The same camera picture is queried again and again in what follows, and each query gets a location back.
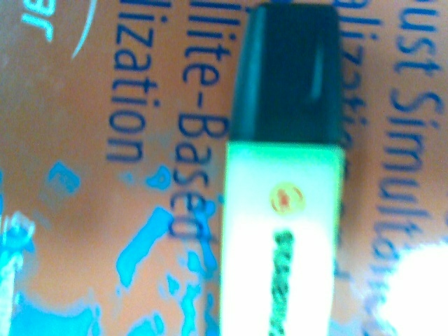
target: logo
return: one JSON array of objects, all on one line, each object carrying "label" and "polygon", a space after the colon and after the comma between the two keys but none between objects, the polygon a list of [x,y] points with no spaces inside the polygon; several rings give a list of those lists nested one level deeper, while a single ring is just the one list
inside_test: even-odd
[{"label": "logo", "polygon": [[273,210],[280,215],[292,214],[305,208],[305,199],[300,189],[291,182],[278,184],[270,193]]}]

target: blue splotch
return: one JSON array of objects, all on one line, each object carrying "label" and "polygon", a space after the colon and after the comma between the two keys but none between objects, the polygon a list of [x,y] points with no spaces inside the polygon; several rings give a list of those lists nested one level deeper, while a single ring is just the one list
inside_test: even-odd
[{"label": "blue splotch", "polygon": [[339,263],[337,262],[337,260],[334,261],[335,263],[335,271],[334,271],[334,275],[336,279],[339,280],[343,280],[343,281],[351,281],[351,274],[348,271],[343,271],[340,266]]},{"label": "blue splotch", "polygon": [[217,319],[211,314],[214,305],[213,294],[207,294],[207,306],[204,312],[205,320],[205,336],[218,336],[219,335],[219,325]]},{"label": "blue splotch", "polygon": [[154,315],[155,329],[159,335],[163,334],[165,331],[165,324],[163,323],[162,317],[159,314]]},{"label": "blue splotch", "polygon": [[201,260],[199,259],[199,256],[194,251],[188,252],[188,263],[187,263],[188,269],[190,272],[198,273],[202,275],[203,277],[206,275],[205,270],[202,268]]},{"label": "blue splotch", "polygon": [[181,336],[190,336],[196,330],[196,308],[195,298],[201,293],[199,285],[187,285],[187,290],[181,301],[181,308],[184,315]]},{"label": "blue splotch", "polygon": [[168,281],[169,294],[175,295],[179,290],[179,288],[181,287],[181,285],[179,285],[179,280],[174,278],[172,275],[168,274],[167,281]]},{"label": "blue splotch", "polygon": [[355,336],[359,335],[361,329],[361,323],[356,319],[352,319],[348,323],[338,323],[337,321],[330,320],[330,329],[328,336]]},{"label": "blue splotch", "polygon": [[120,253],[116,268],[124,287],[131,286],[137,265],[148,257],[154,243],[167,233],[173,219],[168,211],[157,207],[146,224]]},{"label": "blue splotch", "polygon": [[145,183],[150,188],[166,190],[171,185],[171,172],[161,165],[154,175],[146,178]]},{"label": "blue splotch", "polygon": [[120,175],[120,180],[126,183],[128,186],[135,184],[134,175],[130,171],[126,171]]},{"label": "blue splotch", "polygon": [[81,307],[74,313],[59,314],[21,302],[15,313],[10,336],[99,336],[99,309]]},{"label": "blue splotch", "polygon": [[[215,214],[216,205],[212,201],[207,201],[203,211],[195,211],[196,219],[202,224],[205,237],[211,237],[209,219]],[[200,241],[202,255],[204,256],[204,266],[207,274],[213,274],[218,269],[218,262],[211,250],[212,240],[202,239]]]},{"label": "blue splotch", "polygon": [[47,183],[62,197],[72,196],[80,188],[81,178],[69,166],[57,161],[48,172]]},{"label": "blue splotch", "polygon": [[154,323],[149,318],[138,321],[129,331],[127,336],[158,336],[165,331],[165,324],[159,314],[154,315]]}]

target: green highlighter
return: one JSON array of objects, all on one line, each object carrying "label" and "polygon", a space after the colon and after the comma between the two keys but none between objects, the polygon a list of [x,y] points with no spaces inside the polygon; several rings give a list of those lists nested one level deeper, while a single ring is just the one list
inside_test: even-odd
[{"label": "green highlighter", "polygon": [[254,8],[227,144],[221,336],[328,334],[341,135],[335,9]]}]

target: black cap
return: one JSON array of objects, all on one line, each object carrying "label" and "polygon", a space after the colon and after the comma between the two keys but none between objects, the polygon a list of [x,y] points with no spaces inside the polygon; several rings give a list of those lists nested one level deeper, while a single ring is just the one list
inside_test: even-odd
[{"label": "black cap", "polygon": [[338,144],[339,24],[329,5],[252,10],[239,61],[230,140]]}]

